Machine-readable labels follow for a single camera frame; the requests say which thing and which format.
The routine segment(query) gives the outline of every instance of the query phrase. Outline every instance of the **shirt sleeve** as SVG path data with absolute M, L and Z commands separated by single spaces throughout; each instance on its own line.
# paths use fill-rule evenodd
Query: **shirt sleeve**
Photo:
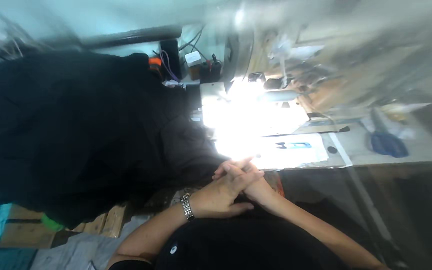
M 153 270 L 153 266 L 142 260 L 122 260 L 111 265 L 109 270 Z

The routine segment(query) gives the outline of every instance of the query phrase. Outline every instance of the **clasped hands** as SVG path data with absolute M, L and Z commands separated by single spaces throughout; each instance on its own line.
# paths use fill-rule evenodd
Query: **clasped hands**
M 230 218 L 252 210 L 251 203 L 234 203 L 241 192 L 258 204 L 277 194 L 264 179 L 264 171 L 250 162 L 252 159 L 228 160 L 219 165 L 213 181 L 189 198 L 195 218 Z

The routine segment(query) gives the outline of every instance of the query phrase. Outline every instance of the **black pipe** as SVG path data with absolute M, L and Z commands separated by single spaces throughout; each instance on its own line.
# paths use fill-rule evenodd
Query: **black pipe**
M 167 25 L 153 28 L 144 28 L 139 30 L 131 30 L 128 32 L 116 34 L 103 34 L 85 39 L 66 38 L 53 41 L 43 41 L 42 43 L 54 49 L 67 47 L 80 47 L 84 50 L 94 50 L 102 48 L 110 48 L 128 44 L 136 44 L 143 42 L 169 40 L 181 37 L 182 27 L 180 25 Z M 23 42 L 18 42 L 19 49 L 23 54 L 37 52 L 33 46 L 28 46 Z

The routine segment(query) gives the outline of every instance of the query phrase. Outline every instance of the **black shirt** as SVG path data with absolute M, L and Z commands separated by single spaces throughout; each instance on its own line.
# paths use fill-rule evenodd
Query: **black shirt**
M 109 270 L 318 269 L 348 267 L 323 243 L 287 221 L 196 219 L 176 230 L 154 264 L 126 260 Z

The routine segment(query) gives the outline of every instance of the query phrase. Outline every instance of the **watch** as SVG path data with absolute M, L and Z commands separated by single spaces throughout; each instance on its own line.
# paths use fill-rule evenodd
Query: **watch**
M 189 221 L 192 221 L 195 219 L 195 216 L 193 215 L 193 211 L 191 211 L 191 206 L 189 205 L 189 193 L 184 194 L 181 197 L 181 204 L 183 205 L 184 215 Z

